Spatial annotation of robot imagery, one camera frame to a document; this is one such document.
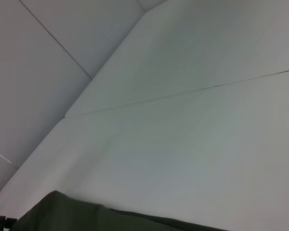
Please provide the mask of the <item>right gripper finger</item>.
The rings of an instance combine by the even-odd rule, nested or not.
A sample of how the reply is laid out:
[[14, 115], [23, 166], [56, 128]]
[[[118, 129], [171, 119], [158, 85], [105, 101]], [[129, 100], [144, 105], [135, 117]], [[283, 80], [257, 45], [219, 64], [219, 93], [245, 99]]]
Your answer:
[[15, 218], [7, 218], [6, 216], [0, 216], [0, 228], [11, 228], [16, 223]]

